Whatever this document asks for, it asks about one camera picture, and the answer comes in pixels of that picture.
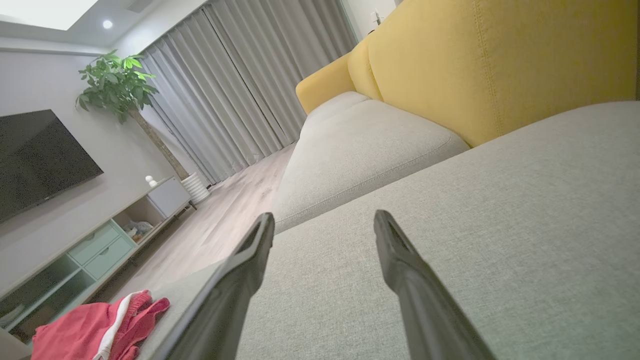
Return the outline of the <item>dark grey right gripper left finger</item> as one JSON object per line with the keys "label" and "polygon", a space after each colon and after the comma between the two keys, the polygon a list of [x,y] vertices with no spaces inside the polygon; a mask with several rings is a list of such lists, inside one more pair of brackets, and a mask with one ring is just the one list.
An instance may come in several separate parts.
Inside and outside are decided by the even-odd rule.
{"label": "dark grey right gripper left finger", "polygon": [[261,214],[195,294],[151,359],[235,359],[250,299],[265,277],[274,234],[274,215]]}

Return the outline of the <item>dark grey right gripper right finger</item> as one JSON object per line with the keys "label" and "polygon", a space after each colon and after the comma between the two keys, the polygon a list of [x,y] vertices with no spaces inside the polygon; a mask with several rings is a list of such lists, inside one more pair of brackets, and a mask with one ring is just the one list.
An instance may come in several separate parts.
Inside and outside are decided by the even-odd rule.
{"label": "dark grey right gripper right finger", "polygon": [[382,277],[398,297],[411,358],[493,360],[480,333],[390,212],[375,212],[374,232]]}

